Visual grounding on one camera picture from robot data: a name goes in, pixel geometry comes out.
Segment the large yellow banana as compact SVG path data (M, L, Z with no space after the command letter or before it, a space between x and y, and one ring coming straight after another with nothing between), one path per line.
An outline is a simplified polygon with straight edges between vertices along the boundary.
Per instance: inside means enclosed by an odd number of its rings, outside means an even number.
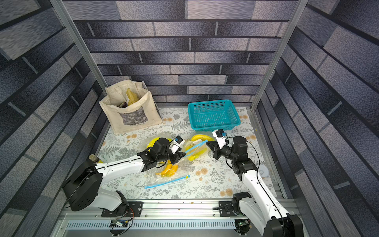
M207 141L214 141L214 138L212 138L212 137L210 137L210 136L208 136L208 135L205 135L205 134L196 134L196 135L194 135L192 138L191 138L191 141L192 142L195 142L195 141L197 141L197 140L201 140L201 141L205 141L205 140L207 140Z

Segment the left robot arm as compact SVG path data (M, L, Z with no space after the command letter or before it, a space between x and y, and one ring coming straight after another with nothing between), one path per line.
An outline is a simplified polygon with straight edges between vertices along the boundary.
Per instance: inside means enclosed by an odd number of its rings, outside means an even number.
M120 191L108 191L101 186L125 175L141 173L170 161L178 163L186 154L181 151L184 139L177 136L172 141L159 138L151 147L135 156L111 163L96 164L86 159L63 183L66 204L72 211L97 207L116 216L129 210L126 197Z

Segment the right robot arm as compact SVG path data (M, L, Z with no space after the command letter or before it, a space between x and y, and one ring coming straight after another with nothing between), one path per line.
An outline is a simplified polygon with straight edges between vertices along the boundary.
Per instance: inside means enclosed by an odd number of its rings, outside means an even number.
M296 214L290 214L274 197L259 173L259 168L249 158L246 138L236 136L228 146L226 136L215 135L215 141L206 145L213 158L232 161L232 169L249 192L233 195L232 207L236 215L245 215L263 237L303 237L304 227Z

